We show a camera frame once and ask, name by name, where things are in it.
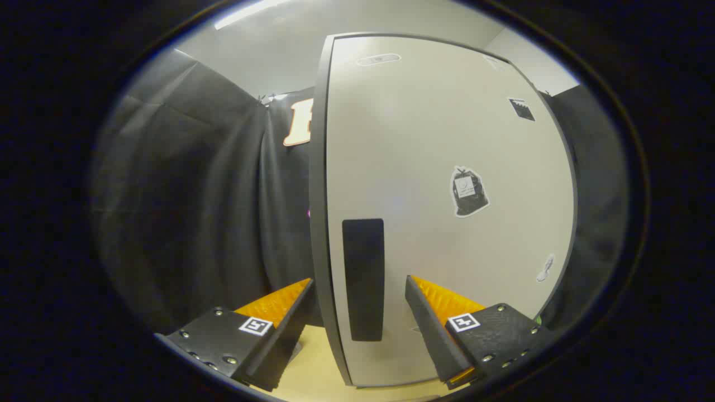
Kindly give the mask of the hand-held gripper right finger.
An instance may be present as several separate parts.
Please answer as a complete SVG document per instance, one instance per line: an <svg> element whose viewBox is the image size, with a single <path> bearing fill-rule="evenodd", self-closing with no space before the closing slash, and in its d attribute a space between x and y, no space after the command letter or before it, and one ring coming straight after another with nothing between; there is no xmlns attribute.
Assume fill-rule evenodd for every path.
<svg viewBox="0 0 715 402"><path fill-rule="evenodd" d="M552 332L506 303L484 307L409 275L404 297L437 376L450 390L492 384L552 343Z"/></svg>

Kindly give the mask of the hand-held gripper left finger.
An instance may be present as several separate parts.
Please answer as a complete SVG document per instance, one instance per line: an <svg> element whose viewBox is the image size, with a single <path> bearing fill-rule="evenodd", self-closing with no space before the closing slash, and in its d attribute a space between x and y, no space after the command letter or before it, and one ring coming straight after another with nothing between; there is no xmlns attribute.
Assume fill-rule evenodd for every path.
<svg viewBox="0 0 715 402"><path fill-rule="evenodd" d="M313 300L314 280L304 278L241 308L209 308L177 330L155 337L219 382L271 392L292 359Z"/></svg>

